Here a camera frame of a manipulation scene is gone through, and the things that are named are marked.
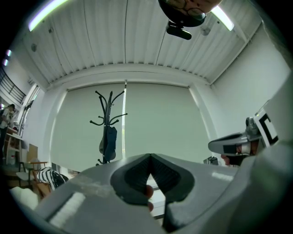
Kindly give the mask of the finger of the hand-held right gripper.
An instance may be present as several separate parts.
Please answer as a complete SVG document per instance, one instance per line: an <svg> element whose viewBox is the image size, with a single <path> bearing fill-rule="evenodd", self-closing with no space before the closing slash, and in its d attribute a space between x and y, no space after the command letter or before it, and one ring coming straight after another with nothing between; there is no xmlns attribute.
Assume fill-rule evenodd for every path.
<svg viewBox="0 0 293 234"><path fill-rule="evenodd" d="M243 144L247 144L248 142L246 133L239 132L210 141L208 143L208 148L211 152L217 154L236 156L241 155L241 153L237 152L237 148Z"/></svg>

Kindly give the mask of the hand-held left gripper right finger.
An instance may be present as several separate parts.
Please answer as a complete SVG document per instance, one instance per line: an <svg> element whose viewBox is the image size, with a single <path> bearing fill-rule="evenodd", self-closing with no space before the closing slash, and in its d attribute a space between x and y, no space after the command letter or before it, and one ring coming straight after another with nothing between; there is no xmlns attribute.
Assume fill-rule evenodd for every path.
<svg viewBox="0 0 293 234"><path fill-rule="evenodd" d="M165 196L163 225L151 221L150 234L229 234L235 169L151 154L150 173Z"/></svg>

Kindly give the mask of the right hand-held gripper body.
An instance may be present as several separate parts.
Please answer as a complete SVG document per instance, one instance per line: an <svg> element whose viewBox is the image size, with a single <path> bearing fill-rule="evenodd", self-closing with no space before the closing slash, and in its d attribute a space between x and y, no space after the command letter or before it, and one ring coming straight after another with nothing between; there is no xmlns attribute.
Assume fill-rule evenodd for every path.
<svg viewBox="0 0 293 234"><path fill-rule="evenodd" d="M246 118L245 143L246 155L257 155L264 148L274 145L278 141L277 132L262 107L253 117Z"/></svg>

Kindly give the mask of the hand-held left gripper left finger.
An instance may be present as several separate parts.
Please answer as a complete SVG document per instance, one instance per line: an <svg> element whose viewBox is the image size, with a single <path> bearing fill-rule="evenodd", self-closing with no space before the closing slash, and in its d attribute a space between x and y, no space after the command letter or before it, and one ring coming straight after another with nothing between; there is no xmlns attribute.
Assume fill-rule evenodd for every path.
<svg viewBox="0 0 293 234"><path fill-rule="evenodd" d="M152 217L146 196L153 161L141 154L84 170L37 206L37 217L54 234L168 234Z"/></svg>

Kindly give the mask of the person's left hand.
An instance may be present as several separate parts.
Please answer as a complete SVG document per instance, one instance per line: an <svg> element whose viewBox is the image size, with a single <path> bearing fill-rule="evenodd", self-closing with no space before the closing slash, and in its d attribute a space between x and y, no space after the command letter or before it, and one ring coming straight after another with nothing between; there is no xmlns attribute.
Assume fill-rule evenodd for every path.
<svg viewBox="0 0 293 234"><path fill-rule="evenodd" d="M153 204L149 201L151 199L151 197L153 196L153 188L150 185L146 185L146 189L145 189L145 195L148 198L148 209L151 212L154 208Z"/></svg>

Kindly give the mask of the black white striped cushion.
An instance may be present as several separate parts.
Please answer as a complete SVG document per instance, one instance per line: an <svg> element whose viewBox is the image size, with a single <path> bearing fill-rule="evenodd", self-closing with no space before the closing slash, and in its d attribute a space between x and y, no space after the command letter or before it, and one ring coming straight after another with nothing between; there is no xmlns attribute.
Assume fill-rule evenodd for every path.
<svg viewBox="0 0 293 234"><path fill-rule="evenodd" d="M41 168L37 173L37 179L42 183L48 184L53 191L69 180L68 177L58 173L51 167Z"/></svg>

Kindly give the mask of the dark bag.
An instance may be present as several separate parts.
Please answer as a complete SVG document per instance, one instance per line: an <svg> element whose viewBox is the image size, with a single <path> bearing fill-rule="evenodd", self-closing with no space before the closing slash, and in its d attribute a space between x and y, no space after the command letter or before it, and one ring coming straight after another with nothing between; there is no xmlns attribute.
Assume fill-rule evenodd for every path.
<svg viewBox="0 0 293 234"><path fill-rule="evenodd" d="M99 152L104 155L105 161L110 162L116 157L116 139L117 139L117 130L115 127L108 127L106 131L106 147L103 148L104 138L102 138L99 144Z"/></svg>

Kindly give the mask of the grey-green roller blind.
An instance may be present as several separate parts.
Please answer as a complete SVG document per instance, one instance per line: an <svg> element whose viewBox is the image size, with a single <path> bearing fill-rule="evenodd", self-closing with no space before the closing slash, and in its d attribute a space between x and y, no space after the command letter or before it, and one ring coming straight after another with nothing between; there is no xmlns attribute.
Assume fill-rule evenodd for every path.
<svg viewBox="0 0 293 234"><path fill-rule="evenodd" d="M203 163L212 156L204 121L188 88L127 84L125 110L126 157L156 153Z"/></svg>
<svg viewBox="0 0 293 234"><path fill-rule="evenodd" d="M82 172L102 158L99 144L103 137L103 110L98 94L115 99L111 117L123 113L124 84L106 84L67 92L56 116L51 140L52 163Z"/></svg>

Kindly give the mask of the white egg-shaped pouf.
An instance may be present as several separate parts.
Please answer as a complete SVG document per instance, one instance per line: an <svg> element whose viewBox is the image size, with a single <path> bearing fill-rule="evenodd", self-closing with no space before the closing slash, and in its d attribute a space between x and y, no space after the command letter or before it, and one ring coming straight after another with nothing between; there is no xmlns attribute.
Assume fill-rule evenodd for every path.
<svg viewBox="0 0 293 234"><path fill-rule="evenodd" d="M14 187L10 189L13 198L20 204L34 210L39 204L39 198L32 190L28 188Z"/></svg>

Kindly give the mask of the brown cardboard box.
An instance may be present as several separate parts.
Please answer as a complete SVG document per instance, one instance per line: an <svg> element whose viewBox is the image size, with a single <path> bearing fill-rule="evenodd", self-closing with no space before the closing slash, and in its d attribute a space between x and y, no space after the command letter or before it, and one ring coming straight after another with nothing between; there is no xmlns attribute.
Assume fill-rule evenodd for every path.
<svg viewBox="0 0 293 234"><path fill-rule="evenodd" d="M29 144L29 148L27 152L27 162L31 162L32 160L37 158L38 158L38 147L33 144Z"/></svg>

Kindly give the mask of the black coat rack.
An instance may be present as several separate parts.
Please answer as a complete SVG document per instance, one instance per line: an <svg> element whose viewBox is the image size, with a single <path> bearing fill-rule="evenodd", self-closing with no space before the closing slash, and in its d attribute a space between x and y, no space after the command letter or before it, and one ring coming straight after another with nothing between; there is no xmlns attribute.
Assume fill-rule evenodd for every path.
<svg viewBox="0 0 293 234"><path fill-rule="evenodd" d="M107 138L105 136L107 128L108 127L114 127L114 124L119 122L119 117L123 117L123 116L128 115L127 113L124 113L124 114L117 115L117 116L115 116L113 118L110 118L111 108L114 105L114 101L118 97L120 97L122 94L124 94L125 91L122 91L121 93L119 93L114 98L112 98L113 97L113 92L111 91L108 100L106 100L106 98L101 93L99 93L97 90L95 91L95 93L99 95L100 104L101 104L101 107L102 107L102 110L103 110L103 116L98 116L98 118L102 119L103 122L101 124L98 124L98 123L90 120L90 123L93 124L93 125L96 125L96 126L103 126L103 136L102 136L102 138L104 138L103 148L105 149L106 142L107 142L107 140L106 140ZM110 162L105 161L104 155L102 155L102 160L98 159L98 163L96 163L96 166L107 164L107 163L110 163Z"/></svg>

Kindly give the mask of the white shelf unit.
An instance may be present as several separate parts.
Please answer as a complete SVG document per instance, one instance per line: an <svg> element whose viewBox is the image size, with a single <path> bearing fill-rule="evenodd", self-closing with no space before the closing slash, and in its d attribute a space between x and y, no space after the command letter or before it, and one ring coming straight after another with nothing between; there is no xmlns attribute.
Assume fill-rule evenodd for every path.
<svg viewBox="0 0 293 234"><path fill-rule="evenodd" d="M5 145L6 164L15 164L22 161L22 138L17 134L6 134Z"/></svg>

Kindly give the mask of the long ceiling light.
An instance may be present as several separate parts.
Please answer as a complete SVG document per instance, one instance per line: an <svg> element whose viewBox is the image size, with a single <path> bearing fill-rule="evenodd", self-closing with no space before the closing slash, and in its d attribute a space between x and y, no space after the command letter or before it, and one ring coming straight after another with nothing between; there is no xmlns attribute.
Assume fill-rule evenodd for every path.
<svg viewBox="0 0 293 234"><path fill-rule="evenodd" d="M49 0L42 8L33 16L28 24L28 29L32 32L36 26L41 23L50 13L62 6L69 0Z"/></svg>
<svg viewBox="0 0 293 234"><path fill-rule="evenodd" d="M224 12L224 10L216 6L212 9L211 13L231 32L234 29L234 23Z"/></svg>

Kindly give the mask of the black mezzanine railing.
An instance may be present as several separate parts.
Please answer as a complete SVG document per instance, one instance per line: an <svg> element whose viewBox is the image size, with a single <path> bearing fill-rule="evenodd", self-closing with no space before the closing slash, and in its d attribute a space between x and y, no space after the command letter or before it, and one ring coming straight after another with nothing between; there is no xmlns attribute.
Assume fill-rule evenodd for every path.
<svg viewBox="0 0 293 234"><path fill-rule="evenodd" d="M0 67L0 90L7 92L19 104L22 104L26 95L12 82L7 73Z"/></svg>

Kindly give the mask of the person's eyeglasses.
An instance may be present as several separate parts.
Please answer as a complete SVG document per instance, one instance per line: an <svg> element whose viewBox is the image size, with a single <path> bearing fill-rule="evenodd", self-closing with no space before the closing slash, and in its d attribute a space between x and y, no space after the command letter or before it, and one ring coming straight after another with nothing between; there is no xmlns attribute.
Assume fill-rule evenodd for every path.
<svg viewBox="0 0 293 234"><path fill-rule="evenodd" d="M196 20L203 20L206 17L206 13L200 9L200 5L196 2L196 0L183 0L183 3L180 7L178 7L178 9L185 15Z"/></svg>

